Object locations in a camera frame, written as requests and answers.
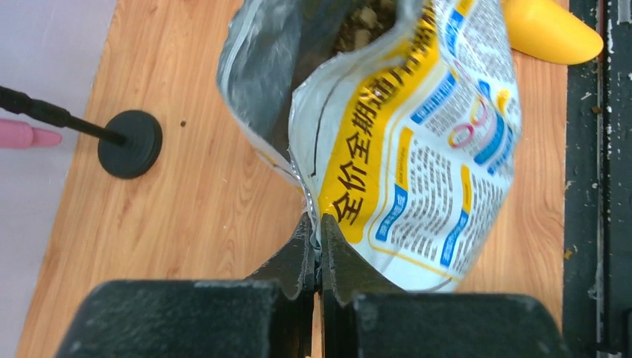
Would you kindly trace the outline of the pet food bag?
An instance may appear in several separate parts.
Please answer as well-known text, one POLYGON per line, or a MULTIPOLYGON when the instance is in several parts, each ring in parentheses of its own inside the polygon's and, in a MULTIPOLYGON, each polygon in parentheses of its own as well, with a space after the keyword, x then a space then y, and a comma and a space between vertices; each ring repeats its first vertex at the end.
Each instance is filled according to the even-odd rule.
POLYGON ((218 89, 251 145, 306 197, 315 224, 396 286, 451 292, 514 179, 522 132, 499 1, 398 1, 395 22, 333 53, 357 1, 245 1, 218 89))

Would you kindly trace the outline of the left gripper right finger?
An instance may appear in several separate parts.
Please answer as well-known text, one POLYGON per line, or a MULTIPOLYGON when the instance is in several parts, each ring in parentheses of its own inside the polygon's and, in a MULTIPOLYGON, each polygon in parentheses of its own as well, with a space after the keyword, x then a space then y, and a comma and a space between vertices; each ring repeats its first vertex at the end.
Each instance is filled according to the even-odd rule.
POLYGON ((325 357, 569 357, 549 311, 520 294, 406 292, 320 221, 325 357))

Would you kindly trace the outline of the yellow plastic scoop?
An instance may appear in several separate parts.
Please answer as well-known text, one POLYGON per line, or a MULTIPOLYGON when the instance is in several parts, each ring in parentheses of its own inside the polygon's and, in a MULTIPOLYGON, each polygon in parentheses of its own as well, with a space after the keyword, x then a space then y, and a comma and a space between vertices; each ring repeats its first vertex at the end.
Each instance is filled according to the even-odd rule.
POLYGON ((600 55, 600 34, 549 0, 500 2, 510 47, 550 63, 576 65, 600 55))

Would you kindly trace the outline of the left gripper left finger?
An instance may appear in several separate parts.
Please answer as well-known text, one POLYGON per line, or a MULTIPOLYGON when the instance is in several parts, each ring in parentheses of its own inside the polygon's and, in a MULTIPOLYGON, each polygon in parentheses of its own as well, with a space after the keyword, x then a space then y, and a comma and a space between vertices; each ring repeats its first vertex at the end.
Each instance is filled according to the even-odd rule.
POLYGON ((308 357, 312 222, 240 280, 110 280, 83 300, 58 357, 308 357))

